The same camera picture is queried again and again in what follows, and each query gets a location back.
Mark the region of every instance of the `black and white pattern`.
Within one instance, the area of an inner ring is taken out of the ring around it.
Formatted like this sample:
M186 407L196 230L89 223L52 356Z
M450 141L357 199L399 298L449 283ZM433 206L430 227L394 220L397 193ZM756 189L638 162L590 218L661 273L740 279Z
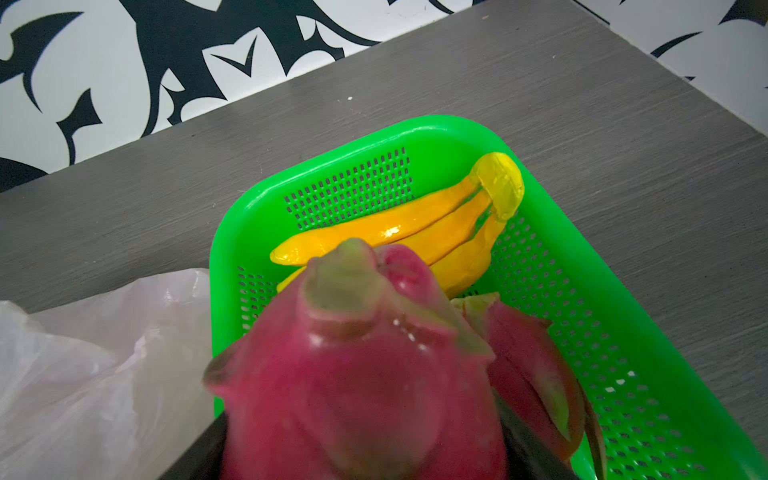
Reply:
M768 134L768 0L578 0L611 30Z
M0 0L0 191L472 3Z

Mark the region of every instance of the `gray table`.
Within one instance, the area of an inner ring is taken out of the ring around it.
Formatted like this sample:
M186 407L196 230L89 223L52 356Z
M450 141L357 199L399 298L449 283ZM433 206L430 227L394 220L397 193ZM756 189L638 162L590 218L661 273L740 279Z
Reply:
M207 266L255 183L425 114L500 134L768 452L768 139L565 0L491 0L0 194L0 298Z

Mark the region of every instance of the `green basket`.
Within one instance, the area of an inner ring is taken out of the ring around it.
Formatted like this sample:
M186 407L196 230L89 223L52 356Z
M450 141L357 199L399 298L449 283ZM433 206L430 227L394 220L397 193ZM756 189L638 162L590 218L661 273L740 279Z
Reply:
M283 240L449 187L492 151L515 159L525 198L471 292L498 291L554 321L550 334L600 416L609 477L768 478L765 458L504 141L463 118L404 121L248 190L210 254L214 355L250 330L295 270L270 262ZM594 478L585 443L573 466Z

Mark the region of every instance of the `dragon fruit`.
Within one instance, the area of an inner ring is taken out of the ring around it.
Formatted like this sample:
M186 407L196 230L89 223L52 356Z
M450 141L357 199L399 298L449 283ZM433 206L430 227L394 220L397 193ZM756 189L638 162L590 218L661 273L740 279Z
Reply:
M498 293L454 299L452 304L493 348L496 358L488 377L505 404L563 462L586 433L595 473L605 478L605 444L597 416L547 334L551 321L505 305Z
M492 360L415 253L347 240L206 370L221 478L505 478Z

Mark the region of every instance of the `translucent plastic bag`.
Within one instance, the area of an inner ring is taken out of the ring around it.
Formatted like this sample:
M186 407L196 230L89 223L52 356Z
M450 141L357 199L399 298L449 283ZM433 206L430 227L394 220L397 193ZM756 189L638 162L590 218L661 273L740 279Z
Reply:
M213 421L207 270L27 315L0 302L0 478L154 480Z

